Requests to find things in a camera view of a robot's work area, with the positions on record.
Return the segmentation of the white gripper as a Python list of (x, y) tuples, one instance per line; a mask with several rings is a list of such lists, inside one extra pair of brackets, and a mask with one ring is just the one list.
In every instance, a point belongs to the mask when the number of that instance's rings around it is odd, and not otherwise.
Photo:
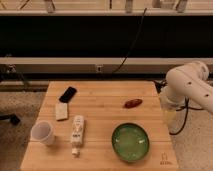
[(184, 104), (184, 97), (174, 93), (170, 89), (162, 89), (159, 98), (163, 111), (164, 123), (170, 126), (176, 116), (176, 110)]

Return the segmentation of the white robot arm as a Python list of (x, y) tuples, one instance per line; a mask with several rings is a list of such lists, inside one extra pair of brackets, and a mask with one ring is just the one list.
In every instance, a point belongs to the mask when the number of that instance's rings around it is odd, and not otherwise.
[(172, 123), (176, 110), (185, 103), (186, 98), (213, 114), (213, 87), (206, 82), (208, 77), (209, 69), (201, 61), (174, 67), (167, 72), (167, 85), (159, 94), (165, 124)]

